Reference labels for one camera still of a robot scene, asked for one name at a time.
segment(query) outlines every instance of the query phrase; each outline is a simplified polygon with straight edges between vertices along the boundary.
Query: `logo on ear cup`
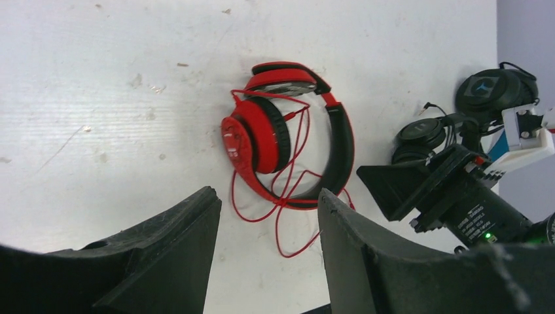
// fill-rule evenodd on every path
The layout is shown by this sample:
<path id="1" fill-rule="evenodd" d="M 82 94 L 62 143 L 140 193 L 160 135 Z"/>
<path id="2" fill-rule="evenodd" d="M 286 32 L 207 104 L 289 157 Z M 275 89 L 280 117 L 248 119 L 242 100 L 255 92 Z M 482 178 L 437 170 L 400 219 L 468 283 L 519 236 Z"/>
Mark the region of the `logo on ear cup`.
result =
<path id="1" fill-rule="evenodd" d="M 489 98 L 499 77 L 470 77 L 465 96 Z"/>
<path id="2" fill-rule="evenodd" d="M 233 127 L 229 127 L 222 132 L 222 137 L 229 159 L 232 162 L 239 162 L 241 160 L 241 136 L 234 131 Z"/>

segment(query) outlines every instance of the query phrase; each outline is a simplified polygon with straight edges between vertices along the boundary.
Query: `scratch mark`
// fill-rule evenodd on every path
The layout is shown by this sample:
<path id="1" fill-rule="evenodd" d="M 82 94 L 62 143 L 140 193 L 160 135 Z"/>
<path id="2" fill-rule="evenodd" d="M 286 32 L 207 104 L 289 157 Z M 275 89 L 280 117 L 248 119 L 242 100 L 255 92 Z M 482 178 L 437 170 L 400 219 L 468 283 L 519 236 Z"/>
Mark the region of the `scratch mark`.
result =
<path id="1" fill-rule="evenodd" d="M 79 129 L 77 129 L 77 131 L 73 132 L 73 134 L 71 134 L 71 136 L 69 137 L 69 139 L 67 139 L 67 140 L 65 141 L 65 143 L 62 145 L 62 147 L 60 147 L 60 149 L 58 149 L 58 151 L 57 151 L 54 155 L 52 155 L 52 157 L 50 157 L 50 158 L 39 168 L 39 170 L 37 170 L 37 172 L 35 172 L 35 174 L 36 174 L 36 173 L 39 173 L 44 167 L 46 167 L 46 166 L 52 161 L 52 159 L 54 159 L 54 157 L 56 157 L 56 156 L 65 148 L 65 146 L 69 143 L 69 141 L 71 141 L 71 139 L 72 139 L 74 136 L 76 136 L 76 134 L 77 134 L 79 131 L 81 131 L 81 129 L 83 129 L 83 127 L 84 127 L 84 126 L 80 126 Z"/>
<path id="2" fill-rule="evenodd" d="M 259 289 L 264 289 L 264 275 L 260 274 Z"/>
<path id="3" fill-rule="evenodd" d="M 385 109 L 387 108 L 387 106 L 384 106 L 384 108 L 382 109 L 382 111 L 380 111 L 380 114 L 378 114 L 378 118 L 382 116 L 382 114 L 384 113 Z"/>
<path id="4" fill-rule="evenodd" d="M 234 21 L 233 23 L 231 23 L 231 25 L 229 25 L 229 26 L 227 27 L 227 29 L 225 30 L 225 32 L 223 33 L 223 35 L 220 37 L 220 39 L 219 39 L 218 42 L 216 43 L 216 46 L 214 47 L 214 49 L 212 49 L 210 59 L 209 59 L 208 62 L 206 63 L 206 66 L 204 67 L 204 69 L 210 68 L 210 65 L 212 64 L 212 61 L 214 60 L 216 50 L 218 50 L 218 47 L 220 47 L 220 44 L 222 43 L 222 41 L 223 41 L 224 38 L 226 37 L 227 33 L 229 33 L 229 31 L 231 30 L 231 27 L 233 27 L 233 25 L 235 25 L 235 21 Z"/>

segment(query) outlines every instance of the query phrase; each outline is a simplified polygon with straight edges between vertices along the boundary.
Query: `white surface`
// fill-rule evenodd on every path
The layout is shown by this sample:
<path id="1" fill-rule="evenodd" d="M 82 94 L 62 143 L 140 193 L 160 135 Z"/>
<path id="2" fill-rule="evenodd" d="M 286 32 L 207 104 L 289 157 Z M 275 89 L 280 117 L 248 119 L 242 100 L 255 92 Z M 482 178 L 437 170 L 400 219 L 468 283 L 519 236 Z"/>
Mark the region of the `white surface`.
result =
<path id="1" fill-rule="evenodd" d="M 3 1 L 0 241 L 79 249 L 211 185 L 224 205 L 206 313 L 323 305 L 319 243 L 281 258 L 273 217 L 248 224 L 229 206 L 232 168 L 219 138 L 233 109 L 228 91 L 256 63 L 305 63 L 350 115 L 355 167 L 385 164 L 393 136 L 426 101 L 452 111 L 458 82 L 495 66 L 495 32 L 495 1 L 482 0 Z M 312 112 L 303 164 L 322 170 L 327 117 Z M 407 221 L 387 223 L 355 175 L 348 190 L 372 220 L 453 249 L 445 230 L 416 235 Z M 254 204 L 252 217 L 271 208 L 252 195 L 241 201 Z M 288 211 L 280 223 L 293 251 L 315 230 L 316 212 Z"/>

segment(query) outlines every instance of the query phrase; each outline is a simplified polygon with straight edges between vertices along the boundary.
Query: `black headphones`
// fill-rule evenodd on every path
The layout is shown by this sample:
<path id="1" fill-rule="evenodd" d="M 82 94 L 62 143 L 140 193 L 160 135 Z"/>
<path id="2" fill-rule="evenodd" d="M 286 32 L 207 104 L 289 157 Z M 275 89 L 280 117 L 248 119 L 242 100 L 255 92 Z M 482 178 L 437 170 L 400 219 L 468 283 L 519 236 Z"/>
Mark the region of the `black headphones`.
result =
<path id="1" fill-rule="evenodd" d="M 464 132 L 473 129 L 468 125 L 476 126 L 477 132 L 478 122 L 476 119 L 458 113 L 446 114 L 438 105 L 432 103 L 426 103 L 423 111 L 430 107 L 440 109 L 444 116 L 421 119 L 401 129 L 395 137 L 398 146 L 391 157 L 391 164 L 425 160 L 434 156 L 434 149 L 443 142 L 445 142 L 445 147 L 448 147 L 456 143 L 458 132 L 461 132 L 461 136 L 463 136 Z"/>
<path id="2" fill-rule="evenodd" d="M 457 111 L 475 118 L 481 130 L 499 124 L 505 109 L 538 102 L 536 77 L 510 62 L 470 76 L 455 97 Z"/>

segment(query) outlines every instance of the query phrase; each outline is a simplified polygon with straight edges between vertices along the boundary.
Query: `stain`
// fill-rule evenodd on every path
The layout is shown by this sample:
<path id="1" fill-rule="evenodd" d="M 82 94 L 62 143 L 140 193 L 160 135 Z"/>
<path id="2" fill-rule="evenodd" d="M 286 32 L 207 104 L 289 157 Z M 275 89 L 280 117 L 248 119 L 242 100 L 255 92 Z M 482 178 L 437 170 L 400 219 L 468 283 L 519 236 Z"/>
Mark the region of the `stain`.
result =
<path id="1" fill-rule="evenodd" d="M 100 154 L 99 158 L 101 163 L 106 164 L 108 162 L 108 155 L 106 155 L 105 152 L 103 152 L 102 154 Z"/>
<path id="2" fill-rule="evenodd" d="M 154 114 L 154 108 L 151 108 L 151 110 L 147 113 L 145 120 L 146 121 L 156 120 L 156 115 Z"/>
<path id="3" fill-rule="evenodd" d="M 261 237 L 267 236 L 267 235 L 268 235 L 267 231 L 266 232 L 261 232 L 261 233 L 259 233 L 259 236 L 257 237 L 257 240 L 260 239 Z"/>
<path id="4" fill-rule="evenodd" d="M 138 73 L 137 76 L 131 82 L 129 82 L 129 85 L 134 90 L 139 88 L 139 86 L 143 85 L 143 75 L 141 75 L 141 73 Z"/>
<path id="5" fill-rule="evenodd" d="M 264 288 L 264 277 L 261 274 L 260 275 L 260 281 L 259 281 L 259 289 L 263 289 Z"/>
<path id="6" fill-rule="evenodd" d="M 154 85 L 151 86 L 151 90 L 154 90 L 156 94 L 161 94 L 166 89 L 166 85 L 164 87 L 156 87 Z"/>

